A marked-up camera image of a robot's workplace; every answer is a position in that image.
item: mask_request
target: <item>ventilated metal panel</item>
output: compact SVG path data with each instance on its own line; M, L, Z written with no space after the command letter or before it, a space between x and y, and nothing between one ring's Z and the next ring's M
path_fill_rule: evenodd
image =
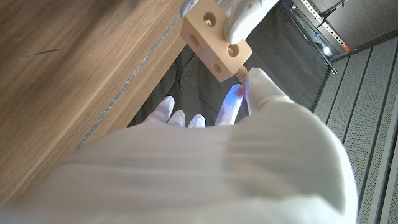
M388 224L398 223L398 172L396 171L396 182L392 193L391 207L388 215Z
M361 87L371 49L367 49L349 58L344 77L338 90L335 104L328 120L329 128L340 141L346 133L348 120L354 108L355 99Z
M398 223L398 141L392 158L380 223Z
M363 186L369 155L377 134L395 51L394 39L373 47L344 142L354 169L358 192Z
M371 166L359 210L360 223L375 223L398 116L398 64L395 64L386 105L374 146Z
M344 58L338 62L335 62L333 66L338 71L337 74L330 74L328 81L325 85L325 88L322 91L322 95L319 99L317 107L315 108L314 113L324 122L327 122L329 117L331 107L333 106L333 102L335 100L335 96L338 91L338 87L340 85L340 81L344 74L344 69L347 64L348 58Z

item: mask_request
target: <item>wood grain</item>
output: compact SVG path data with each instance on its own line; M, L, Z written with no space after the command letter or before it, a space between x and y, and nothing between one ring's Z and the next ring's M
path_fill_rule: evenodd
M181 3L0 3L1 203L22 199L76 148L173 21ZM150 69L140 70L107 114L106 118L120 121L101 123L90 139L127 126L181 51L184 43L175 30L179 27L144 65Z

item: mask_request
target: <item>wooden block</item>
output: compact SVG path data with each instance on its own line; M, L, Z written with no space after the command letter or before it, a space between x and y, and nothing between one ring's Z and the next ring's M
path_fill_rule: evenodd
M185 15L180 34L219 82L232 77L252 54L245 40L226 41L227 20L215 0L200 0Z

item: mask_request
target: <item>white glove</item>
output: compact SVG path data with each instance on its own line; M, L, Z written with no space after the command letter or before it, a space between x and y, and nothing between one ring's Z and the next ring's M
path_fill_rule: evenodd
M232 125L235 123L235 119L238 115L238 111L243 99L243 95L241 93L242 89L243 87L240 84L232 86L231 90L226 95L220 112L218 113L215 126ZM143 123L154 126L159 124L168 124L171 126L184 128L185 114L182 110L176 111L170 118L173 107L174 99L171 96L167 96L162 102L160 102L155 111L151 113ZM197 114L190 121L188 128L203 128L205 127L205 123L205 118L201 114Z
M184 0L180 15L184 17L200 0ZM225 39L236 44L246 39L278 0L216 0L229 17L224 34Z
M234 123L240 89L228 94L218 124ZM246 96L250 116L209 128L181 128L183 114L169 119L174 101L167 98L144 123L85 145L55 166L14 217L29 223L355 223L354 174L332 131L261 69L249 71Z

